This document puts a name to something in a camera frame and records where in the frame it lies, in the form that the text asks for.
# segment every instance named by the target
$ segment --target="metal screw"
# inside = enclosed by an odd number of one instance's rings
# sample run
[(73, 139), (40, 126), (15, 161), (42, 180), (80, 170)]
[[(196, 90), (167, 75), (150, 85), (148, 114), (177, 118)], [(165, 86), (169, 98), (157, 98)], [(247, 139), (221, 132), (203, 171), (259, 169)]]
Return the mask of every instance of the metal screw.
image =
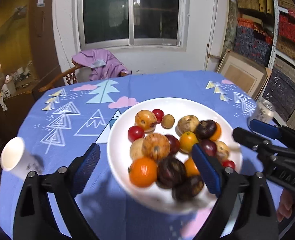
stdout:
[(277, 157), (274, 155), (271, 155), (270, 159), (274, 162), (277, 159)]
[(224, 169), (224, 171), (225, 171), (227, 174), (231, 174), (231, 173), (233, 173), (233, 169), (232, 169), (231, 167), (226, 167), (226, 168)]
[(61, 173), (61, 174), (63, 174), (63, 173), (66, 173), (66, 171), (67, 171), (67, 168), (66, 167), (60, 167), (59, 169), (58, 169), (58, 172), (59, 173)]
[(29, 173), (28, 173), (28, 177), (29, 178), (33, 178), (35, 176), (35, 171), (30, 171)]
[(263, 178), (263, 173), (262, 172), (256, 172), (255, 173), (256, 174), (256, 176), (258, 177), (258, 178), (260, 178), (260, 179), (262, 179)]

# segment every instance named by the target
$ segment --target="blue tablecloth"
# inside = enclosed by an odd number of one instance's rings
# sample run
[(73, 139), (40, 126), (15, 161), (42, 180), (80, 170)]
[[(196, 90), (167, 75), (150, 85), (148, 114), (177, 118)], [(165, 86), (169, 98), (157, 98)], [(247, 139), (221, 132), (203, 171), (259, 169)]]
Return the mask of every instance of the blue tablecloth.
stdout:
[[(68, 166), (91, 143), (99, 143), (101, 159), (76, 202), (101, 240), (192, 239), (210, 212), (167, 215), (152, 211), (128, 196), (111, 174), (106, 157), (111, 119), (137, 102), (161, 97), (186, 98), (206, 105), (232, 128), (247, 129), (246, 118), (256, 107), (240, 88), (214, 72), (130, 75), (49, 90), (34, 104), (19, 130), (26, 148), (43, 162), (44, 174)], [(253, 151), (242, 147), (242, 154), (242, 173), (252, 175), (262, 170)], [(22, 185), (23, 181), (10, 173), (2, 173), (0, 225), (11, 238)], [(278, 205), (281, 188), (272, 183), (269, 186)], [(53, 194), (49, 198), (60, 231), (69, 235)]]

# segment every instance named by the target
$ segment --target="white paper cup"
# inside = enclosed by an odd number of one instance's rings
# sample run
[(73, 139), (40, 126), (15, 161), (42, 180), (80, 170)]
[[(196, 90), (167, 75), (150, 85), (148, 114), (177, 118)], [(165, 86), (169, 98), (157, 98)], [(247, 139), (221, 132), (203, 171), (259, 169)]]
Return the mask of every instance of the white paper cup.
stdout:
[(13, 175), (25, 180), (30, 171), (42, 174), (39, 162), (25, 148), (23, 138), (15, 137), (4, 147), (1, 154), (1, 167)]

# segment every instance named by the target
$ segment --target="white wall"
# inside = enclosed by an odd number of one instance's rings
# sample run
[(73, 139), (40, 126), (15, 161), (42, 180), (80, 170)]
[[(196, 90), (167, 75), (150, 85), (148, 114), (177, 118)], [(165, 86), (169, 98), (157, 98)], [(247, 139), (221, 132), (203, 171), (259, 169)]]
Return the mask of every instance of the white wall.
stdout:
[[(137, 73), (162, 73), (175, 70), (203, 70), (209, 42), (214, 0), (190, 0), (186, 50), (140, 47), (110, 49), (130, 70)], [(53, 0), (54, 38), (62, 71), (73, 66), (71, 57), (80, 50), (76, 0)]]

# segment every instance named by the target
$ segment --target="wooden chair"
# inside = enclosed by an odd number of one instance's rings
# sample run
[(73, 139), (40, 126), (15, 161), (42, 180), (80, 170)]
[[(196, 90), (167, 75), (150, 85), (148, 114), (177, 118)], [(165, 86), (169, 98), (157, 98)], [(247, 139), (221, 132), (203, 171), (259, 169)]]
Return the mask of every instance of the wooden chair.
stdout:
[(69, 85), (72, 85), (72, 84), (76, 84), (77, 83), (77, 78), (76, 78), (76, 75), (75, 75), (75, 71), (79, 68), (83, 68), (85, 66), (82, 66), (78, 63), (76, 63), (74, 60), (72, 60), (72, 63), (75, 65), (75, 67), (73, 68), (70, 68), (68, 70), (66, 70), (65, 72), (61, 73), (60, 75), (57, 75), (50, 83), (48, 83), (46, 86), (44, 87), (41, 87), (39, 89), (39, 92), (45, 92), (49, 89), (52, 89), (52, 88), (55, 88), (54, 84), (60, 80), (60, 78), (65, 78), (66, 79), (66, 82), (69, 84)]

